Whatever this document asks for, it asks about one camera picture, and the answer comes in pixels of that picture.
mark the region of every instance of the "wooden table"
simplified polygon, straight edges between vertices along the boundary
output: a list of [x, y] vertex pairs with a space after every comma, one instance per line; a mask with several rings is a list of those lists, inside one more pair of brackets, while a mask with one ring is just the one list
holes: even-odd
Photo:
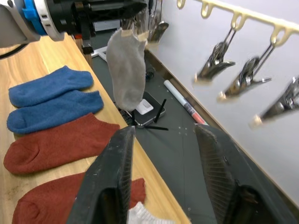
[[[8, 49], [0, 49], [0, 54], [7, 51]], [[6, 126], [9, 113], [15, 110], [9, 101], [8, 89], [45, 76], [64, 65], [74, 70], [87, 70], [92, 74], [94, 85], [87, 91], [99, 90], [104, 101], [104, 109], [96, 114], [98, 119], [118, 123], [121, 127], [127, 125], [71, 37], [65, 36], [63, 42], [53, 42], [50, 38], [43, 37], [39, 42], [31, 43], [13, 57], [1, 60], [0, 160], [2, 164], [0, 165], [0, 223], [11, 223], [17, 202], [26, 192], [42, 183], [84, 172], [95, 159], [95, 157], [82, 159], [33, 175], [13, 175], [3, 166], [6, 151], [17, 138]], [[153, 215], [172, 219], [178, 223], [189, 223], [187, 216], [138, 141], [135, 141], [134, 145], [132, 176], [133, 179], [140, 177], [145, 179], [147, 194], [145, 207]]]

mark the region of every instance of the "dark floor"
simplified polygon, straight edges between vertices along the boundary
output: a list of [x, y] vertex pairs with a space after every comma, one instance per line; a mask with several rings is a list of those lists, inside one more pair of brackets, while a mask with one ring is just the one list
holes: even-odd
[[[98, 33], [92, 39], [93, 48], [105, 47], [112, 33]], [[112, 80], [106, 62], [100, 57], [94, 58], [93, 70], [113, 100]], [[166, 113], [157, 126], [167, 127], [169, 131], [137, 129], [137, 139], [192, 223], [215, 224], [193, 132], [194, 120], [163, 82], [164, 79], [156, 73], [146, 83], [145, 90], [160, 103], [167, 99]]]

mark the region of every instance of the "red sock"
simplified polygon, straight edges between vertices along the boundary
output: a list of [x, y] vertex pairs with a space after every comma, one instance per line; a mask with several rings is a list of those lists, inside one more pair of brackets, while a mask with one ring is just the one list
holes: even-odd
[[[44, 183], [26, 193], [14, 210], [13, 224], [65, 224], [85, 173]], [[130, 208], [144, 203], [144, 180], [132, 181]]]
[[28, 174], [99, 155], [120, 128], [96, 119], [90, 113], [54, 128], [19, 138], [9, 147], [5, 168], [13, 174]]

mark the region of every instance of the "white wall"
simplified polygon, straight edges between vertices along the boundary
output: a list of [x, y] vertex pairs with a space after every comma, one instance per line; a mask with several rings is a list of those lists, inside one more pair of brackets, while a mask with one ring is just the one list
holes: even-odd
[[[223, 0], [260, 13], [299, 23], [296, 0]], [[248, 123], [263, 112], [285, 89], [293, 76], [299, 75], [299, 36], [292, 35], [275, 49], [256, 78], [272, 81], [249, 91], [233, 103], [219, 104], [216, 97], [225, 90], [252, 56], [260, 56], [270, 44], [273, 27], [247, 20], [236, 33], [225, 59], [236, 65], [217, 76], [211, 86], [192, 87], [194, 74], [210, 56], [214, 45], [225, 38], [232, 14], [214, 8], [204, 20], [201, 3], [186, 0], [179, 10], [176, 0], [164, 0], [163, 19], [169, 28], [159, 48], [152, 53], [181, 82], [200, 104], [219, 122], [232, 138], [263, 168], [268, 176], [299, 205], [299, 112], [289, 114], [256, 130]]]

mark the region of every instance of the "white sock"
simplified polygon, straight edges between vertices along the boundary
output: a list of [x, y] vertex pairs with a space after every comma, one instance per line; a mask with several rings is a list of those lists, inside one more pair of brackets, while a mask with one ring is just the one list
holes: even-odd
[[133, 111], [140, 104], [145, 88], [146, 41], [140, 42], [133, 34], [121, 36], [122, 32], [119, 29], [110, 38], [106, 58], [116, 105]]
[[129, 210], [128, 224], [175, 224], [174, 221], [159, 219], [150, 214], [141, 202]]

